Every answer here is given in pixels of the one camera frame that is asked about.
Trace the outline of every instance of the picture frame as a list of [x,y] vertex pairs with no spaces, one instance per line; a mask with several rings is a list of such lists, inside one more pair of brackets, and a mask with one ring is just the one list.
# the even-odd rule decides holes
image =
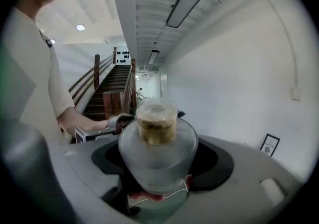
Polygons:
[[280,139],[278,137],[267,134],[260,150],[271,157],[273,156],[279,141]]

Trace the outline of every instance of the staircase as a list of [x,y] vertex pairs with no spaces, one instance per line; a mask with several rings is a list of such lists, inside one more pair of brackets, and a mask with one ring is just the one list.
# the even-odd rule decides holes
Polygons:
[[110,91],[124,91],[125,84],[130,72],[130,65],[115,66],[107,77],[100,84],[88,105],[85,107],[83,115],[92,120],[105,120],[103,93]]

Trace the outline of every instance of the ceiling beam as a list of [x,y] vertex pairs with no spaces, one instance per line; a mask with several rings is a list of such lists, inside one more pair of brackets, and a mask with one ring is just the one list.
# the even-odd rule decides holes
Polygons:
[[125,41],[132,58],[137,59],[136,44],[136,0],[115,0]]

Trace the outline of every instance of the wooden handrail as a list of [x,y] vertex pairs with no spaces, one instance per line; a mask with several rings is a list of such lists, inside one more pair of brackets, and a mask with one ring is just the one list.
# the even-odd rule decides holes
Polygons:
[[95,54],[94,58],[94,90],[100,85],[100,76],[98,75],[100,71],[100,55]]
[[[103,66],[100,67],[100,69],[104,68],[105,66],[109,66],[111,60],[109,60],[109,62],[105,63]],[[95,75],[97,75],[98,72],[95,72],[94,74],[90,75],[90,77],[88,79],[86,79],[86,81],[77,89],[77,91],[73,94],[72,99],[75,99],[76,95],[81,91],[81,89],[88,83],[88,81]]]
[[129,75],[128,75],[128,78],[126,79],[126,83],[125,83],[125,88],[124,88],[124,92],[123,92],[124,100],[126,100],[126,93],[128,91],[129,83],[131,80],[131,74],[132,74],[132,66],[130,68]]
[[125,88],[124,88],[124,92],[123,92],[123,108],[122,108],[122,112],[125,113],[130,113],[130,107],[131,107],[131,101],[132,101],[132,106],[136,107],[136,101],[134,101],[135,99],[132,99],[132,91],[135,91],[135,60],[132,59],[131,60],[131,68],[130,68],[130,72],[128,75],[128,78],[126,80],[126,84],[125,84]]
[[[109,67],[109,65],[113,63],[113,60],[111,60],[111,61],[112,61],[112,62],[111,62],[111,63],[108,63],[108,65],[107,65],[104,69],[100,70],[99,75],[102,74],[102,73],[104,72],[104,70],[107,69],[107,68]],[[81,100],[81,98],[83,97],[83,95],[86,93],[86,91],[89,89],[89,87],[92,85],[92,83],[94,83],[94,80],[92,80],[92,81],[88,84],[88,86],[86,86],[86,88],[83,90],[83,92],[82,92],[82,93],[80,94],[80,96],[77,98],[77,100],[74,102],[74,105],[75,105],[75,106],[79,103],[79,101]]]
[[[100,62],[100,65],[103,63],[103,62],[105,62],[107,59],[110,59],[110,58],[113,58],[113,56],[109,56],[109,57],[107,57],[106,59],[104,59],[104,60],[102,60],[101,62]],[[84,79],[84,77],[86,77],[90,72],[92,72],[93,71],[93,69],[94,69],[94,67],[92,67],[89,71],[87,71],[83,76],[81,76],[81,78],[79,79],[79,80],[77,80],[70,88],[69,88],[69,92],[71,92],[71,90],[73,90],[78,84],[79,84],[79,82],[81,82],[83,79]]]
[[117,52],[117,47],[114,47],[114,50],[113,50],[113,64],[116,64],[116,52]]

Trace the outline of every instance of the wooden post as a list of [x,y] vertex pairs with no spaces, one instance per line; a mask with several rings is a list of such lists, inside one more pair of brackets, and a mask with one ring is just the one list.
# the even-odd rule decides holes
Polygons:
[[111,91],[103,93],[105,118],[109,119],[114,114],[121,114],[123,107],[123,92]]
[[96,54],[94,59],[94,90],[98,88],[100,84],[100,55]]
[[113,64],[116,64],[116,52],[117,52],[117,47],[114,47],[114,51],[113,51]]
[[132,88],[132,107],[137,107],[137,101],[136,101],[136,87],[135,87],[135,59],[131,59],[131,66],[132,66],[132,75],[133,75],[133,88]]

